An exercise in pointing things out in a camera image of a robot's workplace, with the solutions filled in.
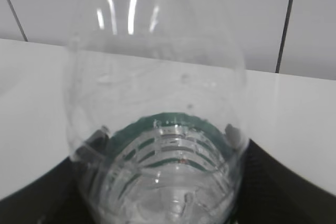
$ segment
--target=white tile wall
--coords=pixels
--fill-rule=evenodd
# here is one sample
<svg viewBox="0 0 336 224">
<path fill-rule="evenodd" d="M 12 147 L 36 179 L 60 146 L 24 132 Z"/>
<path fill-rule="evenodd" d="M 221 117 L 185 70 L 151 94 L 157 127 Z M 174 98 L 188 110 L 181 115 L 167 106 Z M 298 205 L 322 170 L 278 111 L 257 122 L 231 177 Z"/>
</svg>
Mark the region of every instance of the white tile wall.
<svg viewBox="0 0 336 224">
<path fill-rule="evenodd" d="M 63 45 L 76 0 L 11 0 L 28 41 Z"/>
<path fill-rule="evenodd" d="M 293 0 L 280 72 L 336 80 L 336 0 Z"/>
<path fill-rule="evenodd" d="M 23 40 L 7 0 L 0 0 L 0 38 Z"/>
<path fill-rule="evenodd" d="M 275 72 L 288 0 L 227 0 L 248 69 Z"/>
<path fill-rule="evenodd" d="M 75 0 L 11 0 L 29 41 L 63 45 Z M 229 0 L 248 69 L 274 72 L 288 0 Z"/>
</svg>

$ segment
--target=white surface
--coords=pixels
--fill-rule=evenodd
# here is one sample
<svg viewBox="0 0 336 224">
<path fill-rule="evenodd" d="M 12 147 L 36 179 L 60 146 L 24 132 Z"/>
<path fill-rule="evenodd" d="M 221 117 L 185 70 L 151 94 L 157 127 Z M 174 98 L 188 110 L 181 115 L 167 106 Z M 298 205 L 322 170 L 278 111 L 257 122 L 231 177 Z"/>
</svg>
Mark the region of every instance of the white surface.
<svg viewBox="0 0 336 224">
<path fill-rule="evenodd" d="M 0 0 L 0 38 L 23 40 L 7 0 Z"/>
<path fill-rule="evenodd" d="M 75 0 L 11 0 L 28 41 L 64 45 Z M 227 0 L 247 68 L 274 72 L 288 0 Z"/>
<path fill-rule="evenodd" d="M 336 80 L 335 0 L 293 0 L 281 73 Z"/>
<path fill-rule="evenodd" d="M 0 40 L 0 199 L 67 156 L 64 55 L 61 47 Z"/>
<path fill-rule="evenodd" d="M 0 94 L 2 198 L 49 171 L 68 150 L 61 98 L 65 49 L 0 40 L 0 51 L 0 73 L 8 76 L 8 82 L 0 82 L 0 90 L 6 86 Z M 247 77 L 249 136 L 336 195 L 336 81 L 258 71 L 248 71 Z"/>
</svg>

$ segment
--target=tile grout line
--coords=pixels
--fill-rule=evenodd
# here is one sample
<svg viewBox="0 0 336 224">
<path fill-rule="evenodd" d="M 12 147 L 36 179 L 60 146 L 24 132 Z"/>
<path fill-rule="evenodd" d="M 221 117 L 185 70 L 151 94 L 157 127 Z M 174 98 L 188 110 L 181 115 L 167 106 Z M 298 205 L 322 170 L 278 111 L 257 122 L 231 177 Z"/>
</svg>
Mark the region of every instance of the tile grout line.
<svg viewBox="0 0 336 224">
<path fill-rule="evenodd" d="M 277 66 L 276 66 L 275 73 L 279 73 L 279 71 L 280 71 L 282 54 L 283 54 L 283 49 L 285 47 L 285 41 L 286 41 L 286 36 L 287 36 L 287 29 L 288 29 L 288 24 L 289 24 L 290 13 L 291 13 L 291 10 L 292 10 L 292 5 L 293 5 L 293 0 L 288 0 L 288 7 L 287 7 L 287 12 L 286 12 L 285 24 L 284 24 L 284 27 L 283 27 L 284 29 L 282 31 L 282 37 L 281 37 L 281 43 L 280 43 L 280 49 L 279 49 L 279 55 L 278 55 L 278 61 L 277 61 Z"/>
<path fill-rule="evenodd" d="M 13 7 L 13 5 L 12 5 L 11 0 L 7 0 L 7 3 L 8 3 L 8 5 L 9 5 L 9 7 L 10 7 L 10 10 L 12 11 L 12 14 L 13 14 L 13 16 L 14 16 L 15 22 L 16 22 L 17 26 L 19 27 L 19 30 L 20 30 L 20 32 L 21 32 L 21 35 L 22 35 L 24 41 L 28 42 L 28 39 L 27 39 L 27 37 L 26 37 L 26 35 L 25 35 L 25 32 L 23 31 L 23 28 L 22 28 L 22 25 L 21 25 L 21 23 L 20 23 L 20 20 L 19 20 L 19 18 L 18 18 L 17 15 L 16 15 L 16 12 L 15 12 L 15 10 L 14 10 L 14 7 Z"/>
</svg>

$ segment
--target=clear plastic bottle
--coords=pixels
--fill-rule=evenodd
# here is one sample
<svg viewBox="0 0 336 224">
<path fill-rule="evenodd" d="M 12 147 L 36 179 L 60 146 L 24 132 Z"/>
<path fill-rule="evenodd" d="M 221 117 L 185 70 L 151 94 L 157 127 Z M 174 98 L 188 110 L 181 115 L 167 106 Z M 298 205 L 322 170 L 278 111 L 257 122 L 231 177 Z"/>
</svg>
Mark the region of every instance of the clear plastic bottle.
<svg viewBox="0 0 336 224">
<path fill-rule="evenodd" d="M 244 62 L 222 0 L 81 0 L 68 142 L 97 223 L 229 221 L 243 173 Z"/>
</svg>

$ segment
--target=white countertop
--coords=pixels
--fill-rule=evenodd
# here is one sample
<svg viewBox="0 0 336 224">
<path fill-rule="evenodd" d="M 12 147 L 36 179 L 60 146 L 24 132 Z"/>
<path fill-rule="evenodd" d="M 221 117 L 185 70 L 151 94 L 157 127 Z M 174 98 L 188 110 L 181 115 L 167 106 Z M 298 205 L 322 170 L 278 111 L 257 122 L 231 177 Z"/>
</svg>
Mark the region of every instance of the white countertop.
<svg viewBox="0 0 336 224">
<path fill-rule="evenodd" d="M 0 199 L 68 155 L 62 106 L 65 48 L 0 39 Z M 336 195 L 336 81 L 247 71 L 249 137 Z"/>
</svg>

